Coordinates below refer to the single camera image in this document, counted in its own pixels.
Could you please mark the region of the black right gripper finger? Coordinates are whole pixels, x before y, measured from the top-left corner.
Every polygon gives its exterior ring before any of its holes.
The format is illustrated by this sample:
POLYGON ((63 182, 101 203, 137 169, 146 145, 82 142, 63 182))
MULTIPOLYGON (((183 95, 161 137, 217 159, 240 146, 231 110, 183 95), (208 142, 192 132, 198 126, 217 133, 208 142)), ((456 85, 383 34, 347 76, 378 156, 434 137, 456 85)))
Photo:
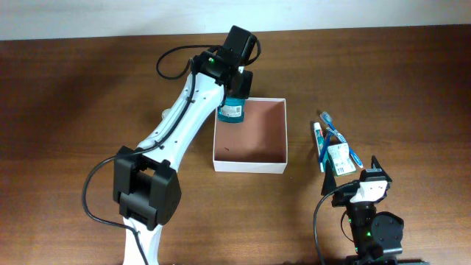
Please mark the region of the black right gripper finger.
POLYGON ((375 155, 371 157, 371 169, 374 169, 377 172, 384 171, 375 155))
POLYGON ((321 195, 326 196, 328 195, 331 191, 334 191, 337 188, 336 185, 336 180, 334 177, 333 172, 329 170, 325 170, 325 178, 322 184, 322 190, 321 190, 321 195))

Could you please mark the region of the teal mouthwash bottle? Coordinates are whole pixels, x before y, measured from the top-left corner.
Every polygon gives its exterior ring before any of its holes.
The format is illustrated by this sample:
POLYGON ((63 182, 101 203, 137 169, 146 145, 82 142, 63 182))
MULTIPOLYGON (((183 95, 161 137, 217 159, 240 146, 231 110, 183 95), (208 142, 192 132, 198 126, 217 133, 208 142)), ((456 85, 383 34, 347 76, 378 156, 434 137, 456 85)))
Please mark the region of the teal mouthwash bottle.
POLYGON ((244 120, 245 99, 227 97, 217 109, 217 118, 226 123, 241 123, 244 120))

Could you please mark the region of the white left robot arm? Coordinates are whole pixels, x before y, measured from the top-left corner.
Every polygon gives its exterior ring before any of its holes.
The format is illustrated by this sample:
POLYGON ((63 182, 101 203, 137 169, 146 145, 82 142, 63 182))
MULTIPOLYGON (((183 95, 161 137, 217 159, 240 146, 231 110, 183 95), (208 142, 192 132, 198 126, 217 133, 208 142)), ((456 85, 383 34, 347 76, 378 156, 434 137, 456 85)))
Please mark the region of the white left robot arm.
POLYGON ((123 146, 113 162, 113 200, 126 228, 125 264, 156 264, 163 226, 182 196, 177 172, 207 117, 229 98, 247 99, 253 74, 246 66, 259 40, 233 26, 222 45, 204 45, 190 58, 184 88, 162 122, 135 149, 123 146))

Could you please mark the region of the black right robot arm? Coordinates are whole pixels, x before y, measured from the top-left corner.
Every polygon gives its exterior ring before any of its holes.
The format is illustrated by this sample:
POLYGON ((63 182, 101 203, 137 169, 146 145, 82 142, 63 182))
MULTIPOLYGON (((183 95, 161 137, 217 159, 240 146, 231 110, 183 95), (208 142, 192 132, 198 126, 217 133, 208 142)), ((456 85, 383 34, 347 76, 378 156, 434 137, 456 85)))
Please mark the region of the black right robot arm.
POLYGON ((401 241, 403 239, 404 221, 393 213, 378 212, 376 205, 387 197, 392 179, 379 164, 377 158, 372 156, 371 167, 361 172, 357 180, 343 185, 336 185, 332 166, 325 165, 325 179, 322 186, 322 198, 314 211, 313 229, 319 261, 325 260, 319 247, 317 234, 317 214, 322 203, 332 198, 331 205, 344 207, 343 217, 349 219, 352 232, 351 240, 354 243, 355 255, 347 256, 344 264, 424 264, 420 259, 399 260, 398 255, 403 253, 401 241))

